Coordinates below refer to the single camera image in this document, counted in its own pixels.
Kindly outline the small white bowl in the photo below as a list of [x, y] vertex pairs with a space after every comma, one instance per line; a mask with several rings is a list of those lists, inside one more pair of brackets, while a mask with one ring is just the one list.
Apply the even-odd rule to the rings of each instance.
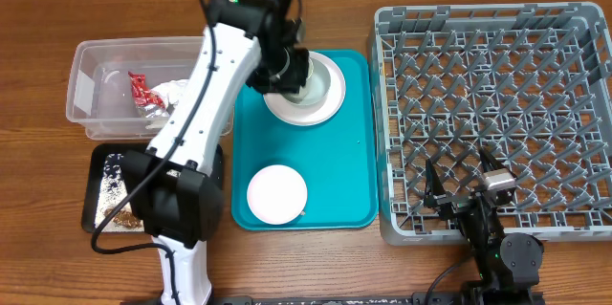
[[273, 164], [257, 171], [247, 189], [251, 213], [261, 222], [278, 226], [292, 222], [306, 207], [308, 187], [293, 168]]

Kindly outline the white napkin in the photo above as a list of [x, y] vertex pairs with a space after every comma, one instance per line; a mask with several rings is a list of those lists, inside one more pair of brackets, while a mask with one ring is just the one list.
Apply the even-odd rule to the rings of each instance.
[[162, 117], [166, 120], [178, 106], [187, 84], [187, 79], [170, 80], [168, 82], [161, 83], [152, 89], [152, 92], [155, 93], [164, 103], [165, 113], [162, 114]]

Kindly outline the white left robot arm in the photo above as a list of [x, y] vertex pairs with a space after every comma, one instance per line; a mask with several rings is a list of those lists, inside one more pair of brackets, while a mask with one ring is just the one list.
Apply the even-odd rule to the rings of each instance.
[[178, 107], [143, 151], [121, 164], [121, 201], [142, 221], [163, 268], [157, 304], [207, 304], [212, 286], [206, 241], [224, 207], [219, 138], [243, 86], [295, 94], [307, 82], [309, 53], [299, 47], [295, 0], [199, 0], [207, 25]]

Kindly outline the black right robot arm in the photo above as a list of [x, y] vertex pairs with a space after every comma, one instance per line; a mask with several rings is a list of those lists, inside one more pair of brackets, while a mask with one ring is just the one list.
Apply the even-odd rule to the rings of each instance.
[[432, 161], [426, 161], [424, 205], [457, 225], [470, 243], [469, 258], [480, 278], [462, 285], [460, 304], [542, 304], [531, 288], [539, 283], [543, 243], [531, 234], [507, 233], [497, 209], [513, 198], [516, 176], [489, 150], [479, 150], [480, 184], [468, 195], [444, 190]]

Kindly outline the red snack wrapper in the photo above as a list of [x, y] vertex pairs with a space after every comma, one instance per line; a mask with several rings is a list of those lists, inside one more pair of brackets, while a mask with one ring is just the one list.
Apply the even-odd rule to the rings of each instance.
[[128, 76], [132, 99], [140, 115], [147, 119], [167, 117], [163, 99], [146, 85], [145, 75], [129, 72]]

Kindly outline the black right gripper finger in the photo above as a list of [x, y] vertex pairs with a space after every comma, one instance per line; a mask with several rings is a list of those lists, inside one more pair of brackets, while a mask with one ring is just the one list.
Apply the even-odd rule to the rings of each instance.
[[429, 208], [437, 208], [440, 201], [447, 196], [431, 159], [426, 161], [426, 189], [424, 204]]
[[497, 160], [486, 147], [481, 147], [479, 149], [479, 157], [484, 172], [492, 172], [506, 168], [506, 166]]

